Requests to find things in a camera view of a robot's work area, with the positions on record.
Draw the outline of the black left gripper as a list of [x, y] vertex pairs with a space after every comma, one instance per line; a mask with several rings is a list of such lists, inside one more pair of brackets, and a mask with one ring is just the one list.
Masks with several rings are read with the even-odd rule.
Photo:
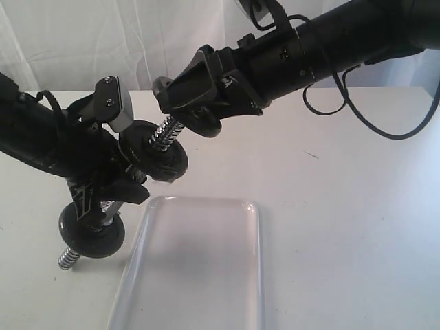
[[69, 191], [79, 220], [103, 220], [102, 204], [121, 201], [141, 204], [150, 197], [143, 185], [124, 177], [124, 161], [117, 141], [94, 118], [94, 103], [75, 102], [62, 109], [52, 106], [57, 146], [52, 166], [66, 172]]

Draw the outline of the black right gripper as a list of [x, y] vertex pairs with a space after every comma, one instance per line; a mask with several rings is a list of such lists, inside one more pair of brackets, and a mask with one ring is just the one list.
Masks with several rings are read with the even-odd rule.
[[180, 75], [156, 78], [151, 90], [162, 113], [208, 107], [216, 116], [261, 116], [271, 104], [239, 48], [200, 47]]

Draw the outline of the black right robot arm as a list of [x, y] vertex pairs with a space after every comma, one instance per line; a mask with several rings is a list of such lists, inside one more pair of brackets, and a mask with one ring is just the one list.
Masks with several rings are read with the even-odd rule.
[[258, 115], [333, 73], [439, 48], [438, 1], [348, 1], [296, 27], [277, 1], [251, 1], [245, 10], [269, 12], [272, 27], [234, 49], [204, 45], [176, 78], [157, 78], [152, 90], [164, 113]]

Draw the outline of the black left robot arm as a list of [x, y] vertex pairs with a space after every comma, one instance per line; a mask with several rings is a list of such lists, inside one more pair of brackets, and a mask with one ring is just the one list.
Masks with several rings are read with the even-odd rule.
[[1, 152], [64, 178], [79, 219], [100, 215], [105, 201], [149, 198], [128, 174], [114, 137], [133, 121], [130, 93], [117, 76], [102, 78], [91, 94], [62, 107], [52, 92], [32, 96], [1, 75]]

